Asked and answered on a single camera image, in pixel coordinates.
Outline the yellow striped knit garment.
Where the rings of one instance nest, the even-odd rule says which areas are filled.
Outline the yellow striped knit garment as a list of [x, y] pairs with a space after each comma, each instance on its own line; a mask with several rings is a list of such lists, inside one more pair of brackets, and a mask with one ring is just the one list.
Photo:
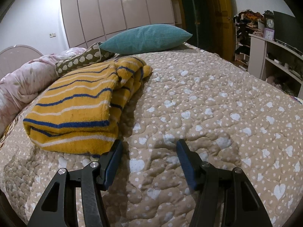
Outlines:
[[60, 77], [23, 120], [41, 149], [101, 155], [118, 138], [124, 107], [152, 73], [137, 57], [117, 58]]

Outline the beige heart quilted bedspread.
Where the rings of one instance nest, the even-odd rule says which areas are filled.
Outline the beige heart quilted bedspread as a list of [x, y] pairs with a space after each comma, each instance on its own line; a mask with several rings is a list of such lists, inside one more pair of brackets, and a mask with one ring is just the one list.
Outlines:
[[[189, 44], [106, 61], [127, 57], [152, 73], [118, 124], [122, 157], [101, 192], [109, 226], [190, 226], [199, 193], [186, 182], [180, 139], [215, 168], [241, 168], [272, 226], [302, 225], [302, 104]], [[52, 84], [1, 135], [1, 226], [28, 226], [59, 169], [81, 170], [102, 155], [47, 151], [29, 139], [23, 120]]]

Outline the pink floral comforter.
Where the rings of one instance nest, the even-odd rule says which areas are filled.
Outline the pink floral comforter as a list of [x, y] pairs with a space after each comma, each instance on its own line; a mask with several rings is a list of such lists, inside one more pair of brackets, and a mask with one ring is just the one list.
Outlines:
[[1, 79], [1, 135], [24, 107], [58, 79], [55, 64], [78, 56], [85, 50], [75, 47], [59, 54], [43, 55], [24, 63]]

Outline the white shelf unit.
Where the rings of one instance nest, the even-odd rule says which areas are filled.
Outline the white shelf unit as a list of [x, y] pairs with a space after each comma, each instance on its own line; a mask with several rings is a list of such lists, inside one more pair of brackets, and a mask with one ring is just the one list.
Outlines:
[[302, 56], [275, 41], [250, 35], [248, 72], [302, 98]]

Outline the pink arched headboard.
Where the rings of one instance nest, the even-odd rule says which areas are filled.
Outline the pink arched headboard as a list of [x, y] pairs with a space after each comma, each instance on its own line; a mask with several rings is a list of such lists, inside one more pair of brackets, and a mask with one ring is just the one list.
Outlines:
[[0, 78], [41, 56], [43, 54], [40, 51], [27, 45], [14, 45], [4, 49], [0, 54]]

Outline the olive white patterned bolster pillow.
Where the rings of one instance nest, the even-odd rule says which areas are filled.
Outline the olive white patterned bolster pillow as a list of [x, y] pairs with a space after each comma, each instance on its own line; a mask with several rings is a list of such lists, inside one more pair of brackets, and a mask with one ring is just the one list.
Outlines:
[[80, 55], [58, 61], [55, 64], [55, 72], [57, 76], [62, 77], [73, 70], [112, 58], [114, 53], [101, 49], [101, 44], [101, 42], [94, 43]]

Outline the purple alarm clock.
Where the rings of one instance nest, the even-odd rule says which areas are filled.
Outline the purple alarm clock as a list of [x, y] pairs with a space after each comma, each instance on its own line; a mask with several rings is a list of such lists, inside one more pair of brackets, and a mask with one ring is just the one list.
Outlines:
[[275, 31], [273, 29], [270, 28], [265, 28], [264, 32], [263, 32], [263, 37], [267, 40], [274, 40], [274, 33]]

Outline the black television screen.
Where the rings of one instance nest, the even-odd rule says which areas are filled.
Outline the black television screen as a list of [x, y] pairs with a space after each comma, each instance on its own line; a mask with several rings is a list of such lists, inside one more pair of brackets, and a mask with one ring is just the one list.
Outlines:
[[288, 14], [274, 11], [275, 39], [302, 54], [302, 27]]

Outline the dark mantel clock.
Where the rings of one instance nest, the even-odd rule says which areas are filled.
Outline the dark mantel clock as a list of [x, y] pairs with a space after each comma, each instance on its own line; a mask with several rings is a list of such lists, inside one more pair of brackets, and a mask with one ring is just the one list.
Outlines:
[[265, 18], [265, 27], [274, 30], [274, 13], [266, 10], [263, 16]]

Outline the teal cushion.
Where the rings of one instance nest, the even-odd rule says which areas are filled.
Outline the teal cushion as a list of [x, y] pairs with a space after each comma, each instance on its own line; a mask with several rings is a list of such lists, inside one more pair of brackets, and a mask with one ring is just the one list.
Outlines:
[[123, 31], [105, 42], [100, 49], [131, 55], [165, 51], [188, 41], [192, 34], [172, 25], [154, 24]]

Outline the glossy white wardrobe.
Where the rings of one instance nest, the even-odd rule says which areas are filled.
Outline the glossy white wardrobe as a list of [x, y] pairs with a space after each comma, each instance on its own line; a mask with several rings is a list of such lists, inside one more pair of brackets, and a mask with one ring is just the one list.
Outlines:
[[61, 0], [69, 47], [89, 47], [128, 29], [175, 24], [172, 0]]

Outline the wooden door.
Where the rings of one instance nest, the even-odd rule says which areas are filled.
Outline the wooden door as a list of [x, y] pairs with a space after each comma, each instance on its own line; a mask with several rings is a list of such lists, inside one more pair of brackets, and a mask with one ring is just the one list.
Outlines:
[[232, 61], [234, 56], [234, 26], [231, 0], [209, 0], [213, 49], [221, 58]]

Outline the wall light switch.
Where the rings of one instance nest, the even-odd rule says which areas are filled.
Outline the wall light switch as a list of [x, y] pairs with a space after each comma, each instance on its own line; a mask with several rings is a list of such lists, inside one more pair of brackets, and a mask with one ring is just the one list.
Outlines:
[[55, 33], [50, 33], [50, 34], [49, 34], [49, 37], [50, 37], [50, 38], [56, 37], [56, 34], [55, 34]]

